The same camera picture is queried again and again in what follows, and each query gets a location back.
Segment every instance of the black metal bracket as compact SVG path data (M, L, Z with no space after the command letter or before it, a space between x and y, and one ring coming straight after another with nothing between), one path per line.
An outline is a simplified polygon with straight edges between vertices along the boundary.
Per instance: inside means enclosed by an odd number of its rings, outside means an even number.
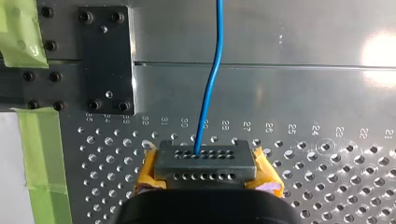
M82 71L92 113L134 114L129 9L80 7Z

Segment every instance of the metal panel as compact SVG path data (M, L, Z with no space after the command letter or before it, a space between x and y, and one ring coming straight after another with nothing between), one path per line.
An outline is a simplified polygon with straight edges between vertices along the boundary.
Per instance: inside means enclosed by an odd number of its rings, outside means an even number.
M39 0L54 8L40 17L44 39L59 49L51 59L80 59L77 6L107 0ZM111 1L134 11L137 61L211 63L215 4L202 1ZM395 2L384 0L232 0L225 3L224 63L297 63L394 66Z

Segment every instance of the perforated metal plate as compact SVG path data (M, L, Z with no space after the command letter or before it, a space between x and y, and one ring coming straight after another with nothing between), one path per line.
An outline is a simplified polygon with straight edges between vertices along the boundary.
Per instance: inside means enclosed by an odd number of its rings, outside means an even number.
M136 67L134 117L61 113L76 223L106 223L133 196L147 141L193 144L205 86L199 75L209 69ZM392 75L366 69L222 67L204 143L232 144L238 138L261 146L285 181L284 199L304 223L394 224Z

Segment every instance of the metal surface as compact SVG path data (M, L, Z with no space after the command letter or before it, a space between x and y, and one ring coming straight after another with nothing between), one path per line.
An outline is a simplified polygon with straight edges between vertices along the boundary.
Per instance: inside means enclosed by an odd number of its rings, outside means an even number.
M154 177L166 180L169 189L243 189L256 177L256 164L247 141L234 146L203 146L193 155L192 146L162 141L154 164Z
M128 7L80 7L82 69L87 110L134 114L133 63Z

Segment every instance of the black object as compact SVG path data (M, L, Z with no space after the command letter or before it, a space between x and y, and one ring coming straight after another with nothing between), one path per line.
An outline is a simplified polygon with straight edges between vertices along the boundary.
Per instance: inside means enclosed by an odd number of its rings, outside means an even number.
M59 82L62 80L62 74L59 72L52 72L49 74L49 80L52 82Z
M45 17L45 18L49 18L50 19L50 18L52 18L55 15L55 13L54 13L52 7L42 7L41 8L41 15L43 15L43 17Z
M58 48L58 44L53 40L47 40L44 44L44 49L47 51L55 51Z
M166 189L124 203L112 224L300 224L293 208L254 189Z
M33 72L23 73L23 79L27 82L32 82L35 80L35 74Z
M37 109L37 108L39 108L38 101L36 101L36 100L31 100L31 101L29 101L29 102L27 103L27 107L28 107L29 109Z

